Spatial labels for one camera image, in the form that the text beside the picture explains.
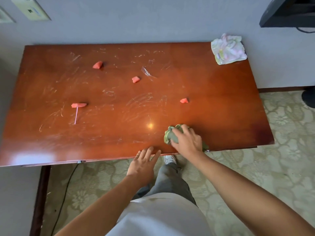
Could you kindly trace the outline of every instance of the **watermelon piece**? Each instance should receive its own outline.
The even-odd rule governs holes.
[[[102,61],[99,61],[99,62],[97,62],[95,65],[93,65],[93,68],[94,68],[94,69],[100,69],[100,67],[102,67],[102,65],[103,65],[103,62],[102,62]]]
[[[85,107],[87,105],[87,103],[73,103],[71,104],[72,108],[81,108],[81,107]]]
[[[138,77],[138,76],[135,76],[135,77],[133,77],[132,78],[132,82],[133,83],[136,83],[136,82],[138,82],[138,81],[140,81],[141,79]]]
[[[181,103],[189,103],[187,98],[181,99],[180,102]]]

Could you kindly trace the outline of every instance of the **white cloth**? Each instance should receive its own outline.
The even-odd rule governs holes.
[[[174,193],[158,193],[130,202],[106,236],[211,236],[208,222],[192,202]]]
[[[241,40],[241,36],[223,34],[221,39],[211,42],[212,52],[219,65],[247,59]]]

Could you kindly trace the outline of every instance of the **green cloth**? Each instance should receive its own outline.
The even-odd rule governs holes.
[[[175,143],[178,143],[178,138],[177,136],[172,132],[172,129],[173,128],[177,128],[179,131],[181,131],[181,133],[184,133],[183,132],[183,129],[181,128],[182,124],[177,124],[175,127],[173,126],[169,126],[168,127],[168,130],[165,131],[165,135],[164,135],[164,142],[166,144],[171,144],[171,139],[175,142]],[[206,151],[206,150],[209,150],[209,146],[204,142],[202,141],[202,151]]]

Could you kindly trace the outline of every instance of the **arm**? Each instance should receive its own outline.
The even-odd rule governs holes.
[[[315,235],[315,229],[274,195],[202,152],[202,140],[193,129],[173,132],[172,146],[213,184],[233,213],[255,235]]]
[[[129,166],[127,176],[115,188],[104,194],[56,236],[104,236],[115,225],[132,197],[154,177],[153,168],[161,154],[159,150],[150,161],[153,147],[139,151]]]

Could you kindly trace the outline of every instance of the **gray pants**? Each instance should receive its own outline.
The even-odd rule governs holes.
[[[178,194],[196,205],[189,186],[179,173],[180,168],[175,163],[164,165],[160,168],[155,185],[142,187],[132,198],[138,199],[143,196],[149,196],[157,193],[168,192]]]

